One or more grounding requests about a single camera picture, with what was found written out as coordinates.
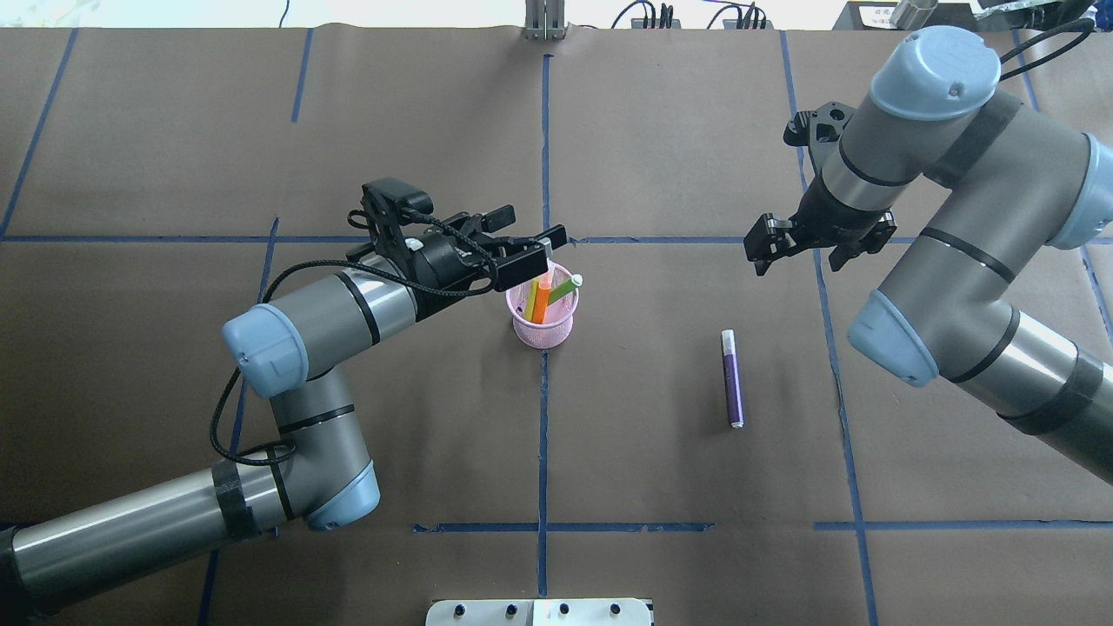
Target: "black tape band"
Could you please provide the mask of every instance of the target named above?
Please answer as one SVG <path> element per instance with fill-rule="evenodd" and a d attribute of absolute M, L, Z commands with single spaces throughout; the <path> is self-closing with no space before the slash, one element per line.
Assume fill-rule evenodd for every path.
<path fill-rule="evenodd" d="M 949 380 L 955 384 L 959 384 L 984 372 L 985 369 L 992 365 L 993 362 L 996 361 L 998 356 L 1001 356 L 1001 353 L 1004 352 L 1006 348 L 1008 348 L 1008 344 L 1012 343 L 1013 338 L 1016 336 L 1016 329 L 1018 327 L 1021 327 L 1021 312 L 1017 311 L 1016 307 L 1014 306 L 1013 316 L 1012 319 L 1008 320 L 1008 327 L 1005 329 L 1005 334 L 1001 335 L 1001 339 L 997 341 L 997 345 L 994 345 L 993 350 L 991 350 L 989 353 L 986 354 L 985 359 L 978 361 L 977 365 L 974 365 L 963 374 L 959 374 L 953 379 L 947 379 L 947 380 Z"/>
<path fill-rule="evenodd" d="M 1021 100 L 1011 94 L 997 91 L 996 96 L 978 109 L 974 119 L 939 160 L 924 172 L 924 176 L 948 189 L 955 188 L 1004 133 L 1018 110 Z"/>
<path fill-rule="evenodd" d="M 267 460 L 275 460 L 275 449 L 267 448 Z M 282 478 L 282 470 L 278 463 L 270 466 L 270 478 L 275 481 L 275 489 L 278 490 L 278 501 L 282 502 L 282 512 L 286 516 L 286 521 L 294 519 L 294 507 L 289 506 L 289 495 L 286 492 L 286 481 Z"/>
<path fill-rule="evenodd" d="M 1015 418 L 1001 415 L 1001 418 L 1024 434 L 1047 434 L 1090 408 L 1094 401 L 1094 393 L 1102 384 L 1103 375 L 1102 362 L 1078 350 L 1074 370 L 1054 398 L 1025 415 Z"/>
<path fill-rule="evenodd" d="M 304 420 L 298 420 L 283 426 L 278 429 L 279 434 L 287 434 L 294 432 L 295 430 L 301 430 L 306 427 L 316 426 L 321 422 L 327 422 L 333 418 L 338 418 L 341 415 L 346 415 L 355 411 L 355 404 L 348 404 L 347 407 L 341 407 L 339 409 L 333 409 L 326 413 L 321 413 L 319 415 L 313 415 L 312 418 L 305 418 Z"/>
<path fill-rule="evenodd" d="M 913 176 L 907 180 L 900 180 L 894 183 L 893 180 L 881 180 L 880 178 L 874 178 L 873 176 L 858 169 L 858 166 L 850 163 L 850 159 L 846 156 L 846 150 L 843 149 L 843 141 L 838 143 L 838 156 L 843 157 L 843 165 L 846 165 L 847 169 L 849 169 L 855 176 L 861 178 L 863 180 L 869 183 L 870 185 L 877 185 L 878 187 L 904 187 L 905 185 L 916 179 L 916 177 Z"/>
<path fill-rule="evenodd" d="M 378 343 L 378 323 L 375 322 L 375 314 L 371 312 L 371 306 L 367 306 L 367 299 L 363 297 L 359 293 L 359 287 L 355 286 L 352 282 L 352 276 L 348 276 L 344 272 L 337 272 L 336 277 L 344 283 L 344 286 L 352 292 L 352 297 L 355 299 L 355 303 L 359 305 L 359 311 L 363 312 L 363 320 L 367 322 L 367 330 L 371 331 L 371 344 L 375 345 Z"/>
<path fill-rule="evenodd" d="M 244 500 L 244 488 L 239 483 L 236 463 L 224 460 L 213 466 L 213 488 L 216 489 L 216 501 L 220 505 L 228 537 L 240 541 L 258 536 L 259 527 L 255 525 L 252 508 Z"/>
<path fill-rule="evenodd" d="M 1006 283 L 1012 283 L 1016 280 L 1016 274 L 1013 273 L 1013 271 L 1009 270 L 1004 263 L 997 261 L 987 252 L 967 242 L 966 239 L 961 239 L 951 233 L 944 233 L 943 231 L 937 231 L 935 228 L 924 228 L 919 232 L 919 235 L 922 237 L 929 237 L 935 241 L 943 242 L 948 246 L 965 253 L 966 256 L 969 256 L 974 261 L 977 261 L 982 265 L 993 270 L 1002 278 L 1005 278 Z"/>

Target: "marker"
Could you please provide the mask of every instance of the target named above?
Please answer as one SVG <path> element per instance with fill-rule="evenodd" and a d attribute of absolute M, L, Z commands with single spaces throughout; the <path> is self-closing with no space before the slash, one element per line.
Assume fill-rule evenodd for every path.
<path fill-rule="evenodd" d="M 556 301 L 583 286 L 583 276 L 572 274 L 572 277 L 556 285 L 556 288 L 549 292 L 549 304 L 556 304 Z"/>
<path fill-rule="evenodd" d="M 722 380 L 727 384 L 727 417 L 731 428 L 746 426 L 742 415 L 742 385 L 738 381 L 738 356 L 735 355 L 735 331 L 722 331 Z"/>
<path fill-rule="evenodd" d="M 525 313 L 522 314 L 522 319 L 526 322 L 533 321 L 533 306 L 538 301 L 538 280 L 533 278 L 530 281 L 530 295 L 525 296 Z"/>
<path fill-rule="evenodd" d="M 533 304 L 533 317 L 530 319 L 534 324 L 545 323 L 545 312 L 549 311 L 549 291 L 552 285 L 552 281 L 549 274 L 545 273 L 541 276 L 540 284 L 538 284 L 538 295 L 534 297 Z"/>

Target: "metal plate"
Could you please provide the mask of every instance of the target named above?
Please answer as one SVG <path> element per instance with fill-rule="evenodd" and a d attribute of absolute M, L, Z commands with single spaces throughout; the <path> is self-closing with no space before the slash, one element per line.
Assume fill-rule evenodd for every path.
<path fill-rule="evenodd" d="M 618 607 L 618 613 L 612 607 Z M 425 626 L 520 624 L 530 626 L 652 626 L 652 603 L 637 598 L 556 598 L 528 600 L 440 600 L 429 608 Z"/>

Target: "blue tape line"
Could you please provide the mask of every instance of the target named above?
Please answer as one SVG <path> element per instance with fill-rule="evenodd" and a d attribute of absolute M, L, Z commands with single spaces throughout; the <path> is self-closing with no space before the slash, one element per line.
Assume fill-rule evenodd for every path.
<path fill-rule="evenodd" d="M 267 235 L 267 253 L 263 261 L 263 276 L 259 278 L 259 291 L 258 295 L 255 296 L 256 304 L 263 302 L 263 294 L 266 292 L 267 283 L 270 282 L 270 263 L 274 261 L 275 256 L 275 245 L 278 241 L 278 218 L 270 223 L 270 234 Z M 244 424 L 244 404 L 247 399 L 247 383 L 243 379 L 239 381 L 239 402 L 236 405 L 236 422 L 232 428 L 232 447 L 229 450 L 233 452 L 239 447 L 239 434 Z M 217 563 L 219 560 L 219 550 L 213 550 L 209 552 L 208 567 L 205 570 L 205 588 L 201 591 L 201 606 L 197 612 L 197 626 L 208 625 L 208 614 L 209 608 L 213 604 L 213 587 L 216 584 L 216 570 Z"/>
<path fill-rule="evenodd" d="M 743 237 L 569 237 L 573 244 L 738 244 Z"/>
<path fill-rule="evenodd" d="M 530 522 L 500 522 L 500 524 L 437 524 L 433 528 L 426 528 L 420 524 L 414 525 L 414 532 L 423 535 L 426 532 L 536 532 L 538 525 Z"/>
<path fill-rule="evenodd" d="M 1013 43 L 1016 46 L 1021 45 L 1021 33 L 1016 29 L 1013 29 Z M 1028 65 L 1027 57 L 1024 52 L 1021 52 L 1017 62 L 1021 63 L 1021 67 Z M 1032 100 L 1032 110 L 1040 113 L 1040 100 L 1036 98 L 1036 90 L 1032 87 L 1032 77 L 1028 76 L 1028 72 L 1026 71 L 1021 74 L 1021 77 L 1024 78 L 1024 88 L 1027 89 L 1028 99 Z"/>
<path fill-rule="evenodd" d="M 201 606 L 197 609 L 197 626 L 209 626 L 209 609 L 213 607 L 213 581 L 216 579 L 216 566 L 220 560 L 220 552 L 213 550 L 209 552 L 208 567 L 205 568 L 205 588 L 201 591 Z"/>
<path fill-rule="evenodd" d="M 785 85 L 788 89 L 788 105 L 796 115 L 796 87 L 792 82 L 792 61 L 788 52 L 788 38 L 780 31 L 780 48 L 785 59 Z M 804 150 L 797 148 L 797 162 L 800 168 L 800 189 L 807 192 L 808 184 L 804 175 Z M 850 444 L 850 423 L 846 414 L 846 398 L 843 393 L 843 374 L 839 370 L 838 351 L 835 348 L 835 327 L 831 323 L 830 306 L 827 301 L 827 284 L 824 282 L 823 261 L 819 250 L 811 251 L 816 266 L 816 284 L 819 287 L 819 306 L 824 314 L 824 332 L 827 336 L 827 358 L 830 361 L 831 374 L 835 376 L 835 389 L 838 392 L 838 418 L 843 426 L 843 458 L 846 461 L 847 482 L 850 487 L 850 506 L 854 509 L 855 535 L 858 539 L 858 560 L 861 565 L 861 586 L 866 594 L 866 613 L 869 625 L 877 626 L 877 603 L 874 599 L 874 576 L 869 568 L 869 549 L 866 545 L 866 528 L 861 516 L 861 498 L 858 493 L 858 472 L 854 463 L 854 447 Z"/>
<path fill-rule="evenodd" d="M 414 534 L 436 532 L 538 532 L 540 525 L 533 522 L 473 522 L 437 524 L 433 528 L 414 525 Z M 548 532 L 703 532 L 715 528 L 709 521 L 646 521 L 646 522 L 549 522 Z"/>
<path fill-rule="evenodd" d="M 838 392 L 838 419 L 843 426 L 843 458 L 846 461 L 847 483 L 850 486 L 850 507 L 854 510 L 855 534 L 858 539 L 858 560 L 861 565 L 861 584 L 866 591 L 866 612 L 870 626 L 877 626 L 877 604 L 874 598 L 874 576 L 869 567 L 869 548 L 866 545 L 866 527 L 861 515 L 861 497 L 858 492 L 858 472 L 854 462 L 854 446 L 850 443 L 850 422 L 846 413 L 846 397 L 843 392 L 843 373 L 839 369 L 838 350 L 835 346 L 835 326 L 827 300 L 827 283 L 824 281 L 823 261 L 819 250 L 811 251 L 816 265 L 816 283 L 819 285 L 819 305 L 824 314 L 824 334 L 827 336 L 827 358 L 835 375 Z"/>
<path fill-rule="evenodd" d="M 550 524 L 550 532 L 703 532 L 712 522 L 570 522 Z"/>
<path fill-rule="evenodd" d="M 289 120 L 297 124 L 297 117 L 302 113 L 302 92 L 305 90 L 305 72 L 309 68 L 309 49 L 313 48 L 313 29 L 305 31 L 305 48 L 302 50 L 302 70 L 297 75 L 297 91 L 294 94 L 294 110 L 289 114 Z"/>
<path fill-rule="evenodd" d="M 850 532 L 849 521 L 819 521 L 817 532 Z M 940 521 L 867 521 L 866 530 L 1113 530 L 1113 521 L 1083 519 L 963 519 Z"/>
<path fill-rule="evenodd" d="M 1021 45 L 1021 36 L 1016 30 L 1013 30 L 1013 42 L 1017 46 Z M 1020 55 L 1021 67 L 1028 65 L 1027 58 L 1024 52 Z M 1032 77 L 1028 72 L 1023 74 L 1025 88 L 1028 90 L 1028 98 L 1032 100 L 1032 109 L 1036 113 L 1040 111 L 1040 100 L 1036 98 L 1036 91 L 1032 87 Z M 1099 245 L 1107 245 L 1113 243 L 1113 239 L 1095 238 L 1090 243 L 1096 243 Z M 1094 273 L 1094 262 L 1090 258 L 1090 251 L 1086 250 L 1085 245 L 1078 246 L 1078 251 L 1082 253 L 1082 263 L 1086 267 L 1086 275 L 1090 278 L 1090 288 L 1094 292 L 1094 299 L 1097 300 L 1097 311 L 1102 314 L 1102 324 L 1105 325 L 1105 336 L 1109 338 L 1110 343 L 1113 343 L 1113 320 L 1110 317 L 1109 306 L 1105 304 L 1105 294 L 1102 291 L 1101 282 L 1097 280 L 1097 274 Z"/>
<path fill-rule="evenodd" d="M 12 235 L 4 239 L 22 244 L 266 244 L 258 235 Z M 367 237 L 334 235 L 279 235 L 280 244 L 362 244 Z"/>
<path fill-rule="evenodd" d="M 258 304 L 263 302 L 263 294 L 267 291 L 267 284 L 270 282 L 270 263 L 275 260 L 275 246 L 278 243 L 278 218 L 270 224 L 270 235 L 267 236 L 267 255 L 263 261 L 263 278 L 259 280 L 259 295 L 255 299 L 255 303 Z"/>
<path fill-rule="evenodd" d="M 788 53 L 788 35 L 781 30 L 780 32 L 780 56 L 785 63 L 785 88 L 788 89 L 788 108 L 792 111 L 792 117 L 796 117 L 796 85 L 792 82 L 792 59 Z M 804 175 L 804 148 L 797 146 L 796 148 L 796 163 L 800 167 L 800 186 L 805 189 L 808 188 L 808 180 Z"/>
<path fill-rule="evenodd" d="M 538 441 L 538 597 L 549 596 L 549 351 L 541 351 L 541 437 Z"/>
<path fill-rule="evenodd" d="M 27 146 L 27 154 L 23 156 L 23 165 L 16 176 L 16 186 L 11 190 L 8 199 L 8 211 L 3 214 L 3 222 L 0 222 L 0 241 L 4 241 L 8 233 L 8 225 L 11 216 L 16 213 L 16 205 L 19 204 L 19 194 L 23 189 L 23 182 L 27 180 L 27 172 L 31 168 L 31 159 L 35 158 L 35 148 L 39 146 L 39 138 L 42 137 L 42 129 L 47 125 L 47 116 L 50 115 L 50 107 L 55 104 L 55 96 L 58 95 L 58 85 L 66 74 L 66 66 L 69 63 L 70 53 L 73 51 L 73 42 L 77 41 L 77 29 L 70 30 L 70 38 L 66 42 L 66 51 L 62 52 L 62 60 L 58 62 L 58 71 L 55 72 L 55 81 L 50 84 L 50 91 L 47 94 L 47 101 L 42 105 L 42 113 L 39 114 L 39 123 L 35 125 L 35 133 L 31 134 L 31 143 Z"/>
<path fill-rule="evenodd" d="M 1097 281 L 1097 274 L 1094 273 L 1094 262 L 1090 260 L 1090 251 L 1086 250 L 1085 245 L 1078 246 L 1078 251 L 1082 252 L 1082 264 L 1086 267 L 1086 275 L 1090 277 L 1090 288 L 1093 290 L 1094 299 L 1097 301 L 1097 311 L 1102 314 L 1105 336 L 1109 338 L 1110 343 L 1113 343 L 1113 321 L 1110 319 L 1109 306 L 1105 305 L 1105 293 L 1102 291 L 1102 284 Z"/>
<path fill-rule="evenodd" d="M 541 226 L 549 229 L 549 59 L 545 55 L 541 61 Z"/>

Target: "orange highlighter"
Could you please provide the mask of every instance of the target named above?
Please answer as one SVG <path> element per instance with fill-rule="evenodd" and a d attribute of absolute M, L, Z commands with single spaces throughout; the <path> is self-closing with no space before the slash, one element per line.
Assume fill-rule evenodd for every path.
<path fill-rule="evenodd" d="M 549 309 L 549 291 L 552 290 L 552 277 L 549 272 L 545 272 L 538 284 L 538 297 L 533 301 L 533 317 L 530 319 L 534 324 L 545 323 L 545 311 Z"/>

